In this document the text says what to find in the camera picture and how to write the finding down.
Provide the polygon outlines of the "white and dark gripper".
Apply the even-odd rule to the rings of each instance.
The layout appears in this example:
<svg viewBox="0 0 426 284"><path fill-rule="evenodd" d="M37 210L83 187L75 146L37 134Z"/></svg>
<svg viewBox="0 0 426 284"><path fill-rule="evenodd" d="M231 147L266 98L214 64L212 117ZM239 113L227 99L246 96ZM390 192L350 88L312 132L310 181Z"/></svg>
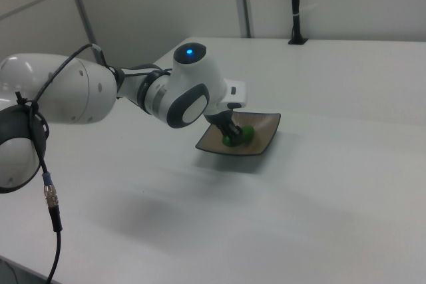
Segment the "white and dark gripper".
<svg viewBox="0 0 426 284"><path fill-rule="evenodd" d="M223 139L232 142L234 137L243 135L243 130L234 123L234 109L243 108L247 103L246 83L223 78L217 84L208 87L210 100L203 115L209 123L222 133Z"/></svg>

